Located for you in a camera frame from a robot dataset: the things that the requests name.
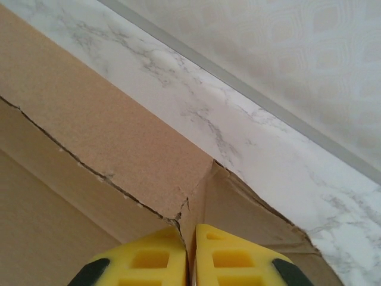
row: marble pattern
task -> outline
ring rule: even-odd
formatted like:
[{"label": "marble pattern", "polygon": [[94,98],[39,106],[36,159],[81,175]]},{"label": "marble pattern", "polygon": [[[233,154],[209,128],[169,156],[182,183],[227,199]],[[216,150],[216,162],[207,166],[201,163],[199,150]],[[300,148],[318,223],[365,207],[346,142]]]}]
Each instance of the marble pattern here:
[{"label": "marble pattern", "polygon": [[107,2],[137,12],[381,172],[380,0]]},{"label": "marble pattern", "polygon": [[306,230],[345,285],[381,285],[381,186],[95,0],[0,0]]}]

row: torn cardboard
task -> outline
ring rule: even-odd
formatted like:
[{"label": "torn cardboard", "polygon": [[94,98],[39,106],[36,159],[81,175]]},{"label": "torn cardboard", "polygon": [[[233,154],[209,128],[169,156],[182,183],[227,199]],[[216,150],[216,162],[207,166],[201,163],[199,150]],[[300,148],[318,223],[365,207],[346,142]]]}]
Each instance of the torn cardboard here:
[{"label": "torn cardboard", "polygon": [[200,222],[289,256],[316,285],[341,285],[237,176],[3,6],[0,38],[4,285],[68,283],[95,253],[168,224],[192,266]]}]

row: sponge hole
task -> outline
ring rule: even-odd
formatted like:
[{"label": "sponge hole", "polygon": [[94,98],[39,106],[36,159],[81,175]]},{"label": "sponge hole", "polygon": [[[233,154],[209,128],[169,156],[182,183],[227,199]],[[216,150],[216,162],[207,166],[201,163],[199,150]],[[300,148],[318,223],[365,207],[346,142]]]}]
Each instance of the sponge hole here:
[{"label": "sponge hole", "polygon": [[209,232],[209,233],[207,234],[207,239],[208,239],[208,240],[223,240],[224,238],[221,237],[221,236],[219,236],[219,235],[217,235],[217,234],[214,234],[214,233],[212,233],[212,232]]},{"label": "sponge hole", "polygon": [[167,251],[140,251],[136,254],[131,263],[131,268],[167,268],[169,260],[169,252]]},{"label": "sponge hole", "polygon": [[125,280],[119,281],[118,286],[161,286],[160,281]]},{"label": "sponge hole", "polygon": [[264,286],[261,277],[219,277],[219,286]]},{"label": "sponge hole", "polygon": [[216,268],[254,267],[250,255],[241,250],[215,251],[213,263]]}]

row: cardboard flap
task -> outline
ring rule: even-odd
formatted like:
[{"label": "cardboard flap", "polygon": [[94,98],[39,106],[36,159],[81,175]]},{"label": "cardboard flap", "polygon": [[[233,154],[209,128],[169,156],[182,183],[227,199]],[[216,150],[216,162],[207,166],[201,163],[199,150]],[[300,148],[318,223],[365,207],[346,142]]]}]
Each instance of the cardboard flap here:
[{"label": "cardboard flap", "polygon": [[314,285],[343,285],[303,230],[218,162],[213,169],[205,199],[208,224],[284,254]]},{"label": "cardboard flap", "polygon": [[191,252],[213,159],[2,5],[0,38],[1,149],[118,240],[160,220]]}]

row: tan cardboard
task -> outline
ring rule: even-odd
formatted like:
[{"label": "tan cardboard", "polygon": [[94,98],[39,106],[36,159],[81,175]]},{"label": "tan cardboard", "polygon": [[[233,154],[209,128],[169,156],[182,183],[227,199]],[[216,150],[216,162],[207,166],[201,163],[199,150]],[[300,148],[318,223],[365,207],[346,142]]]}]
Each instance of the tan cardboard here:
[{"label": "tan cardboard", "polygon": [[167,224],[192,266],[200,222],[341,285],[237,176],[3,6],[0,39],[2,285],[65,285],[95,253]]}]

